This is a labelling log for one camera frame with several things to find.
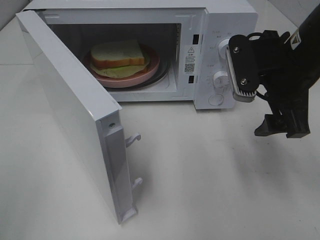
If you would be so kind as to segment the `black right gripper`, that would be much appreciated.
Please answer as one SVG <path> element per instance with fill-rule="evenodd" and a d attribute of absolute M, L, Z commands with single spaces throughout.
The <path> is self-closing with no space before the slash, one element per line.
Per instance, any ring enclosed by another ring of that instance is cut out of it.
<path fill-rule="evenodd" d="M 286 133 L 300 139 L 311 133 L 309 126 L 310 31 L 298 29 L 293 35 L 264 30 L 256 40 L 254 53 L 262 96 L 272 110 L 254 130 L 257 137 Z"/>

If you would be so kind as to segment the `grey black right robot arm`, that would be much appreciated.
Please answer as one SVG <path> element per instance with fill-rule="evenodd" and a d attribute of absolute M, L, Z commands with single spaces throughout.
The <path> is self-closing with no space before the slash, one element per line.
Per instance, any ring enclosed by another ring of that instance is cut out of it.
<path fill-rule="evenodd" d="M 255 136 L 285 133 L 287 138 L 310 134 L 309 89 L 320 78 L 320 7 L 316 6 L 297 30 L 279 35 L 264 30 L 256 41 L 259 83 L 272 111 L 266 114 Z"/>

